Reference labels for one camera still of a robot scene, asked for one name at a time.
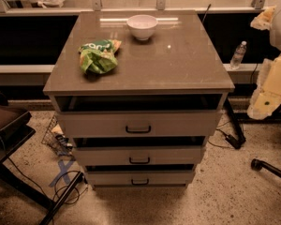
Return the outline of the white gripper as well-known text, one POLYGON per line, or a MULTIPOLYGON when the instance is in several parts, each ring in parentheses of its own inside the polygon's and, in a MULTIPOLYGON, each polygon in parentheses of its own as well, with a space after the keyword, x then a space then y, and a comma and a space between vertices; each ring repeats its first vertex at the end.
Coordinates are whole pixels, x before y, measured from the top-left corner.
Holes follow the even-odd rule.
MULTIPOLYGON (((268 7, 255 17, 250 26, 258 30, 271 30, 275 7, 268 7)), ((265 78, 261 90, 256 89, 250 98, 247 115, 255 120, 263 120, 281 104, 281 53, 273 61, 264 59, 262 70, 265 78)))

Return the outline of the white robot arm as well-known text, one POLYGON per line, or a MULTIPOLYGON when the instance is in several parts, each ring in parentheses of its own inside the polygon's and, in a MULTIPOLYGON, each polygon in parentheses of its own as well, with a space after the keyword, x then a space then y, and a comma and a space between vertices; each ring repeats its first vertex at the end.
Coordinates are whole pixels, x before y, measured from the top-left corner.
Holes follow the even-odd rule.
MULTIPOLYGON (((281 0, 253 19, 250 26, 270 32, 270 44, 281 52, 281 0)), ((274 59, 264 59, 257 78, 257 88, 250 98, 247 114, 263 120, 281 105, 281 53, 274 59)))

